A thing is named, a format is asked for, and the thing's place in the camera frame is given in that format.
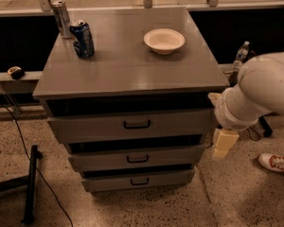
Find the metal canister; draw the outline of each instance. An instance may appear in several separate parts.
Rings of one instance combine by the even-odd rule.
[[[74,35],[74,49],[80,58],[89,58],[95,54],[94,42],[89,25],[84,20],[70,24],[70,32]]]
[[[64,1],[58,0],[51,3],[53,12],[56,18],[56,22],[58,25],[58,29],[61,33],[61,36],[64,39],[71,38],[71,33],[69,31],[70,19],[66,7],[66,3]]]

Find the drawer handle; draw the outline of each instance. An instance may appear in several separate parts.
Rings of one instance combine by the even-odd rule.
[[[127,156],[127,162],[128,163],[146,163],[148,160],[149,160],[149,155],[146,155],[145,156],[145,159],[141,159],[141,160],[134,160],[134,159],[130,159],[129,156]]]
[[[146,184],[148,184],[149,183],[149,181],[150,181],[150,179],[149,178],[147,178],[147,179],[145,179],[145,180],[133,180],[133,179],[131,179],[131,185],[146,185]]]
[[[124,129],[126,130],[138,130],[138,129],[146,129],[148,128],[149,126],[151,125],[151,121],[148,120],[147,122],[145,123],[141,123],[141,124],[136,124],[136,123],[128,123],[126,121],[123,122],[123,127]]]

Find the clear bottle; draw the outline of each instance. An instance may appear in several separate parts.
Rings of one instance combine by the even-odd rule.
[[[243,61],[247,57],[249,53],[249,42],[244,42],[244,45],[242,45],[237,53],[237,56],[233,62],[233,69],[234,70],[240,70],[240,68],[243,66]]]

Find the person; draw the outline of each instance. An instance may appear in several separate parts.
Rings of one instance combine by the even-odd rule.
[[[284,173],[284,156],[269,153],[259,154],[258,162],[266,169]]]

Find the white sneaker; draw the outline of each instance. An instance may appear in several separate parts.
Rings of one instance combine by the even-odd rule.
[[[258,162],[265,168],[276,171],[284,172],[284,156],[263,153],[257,157]]]

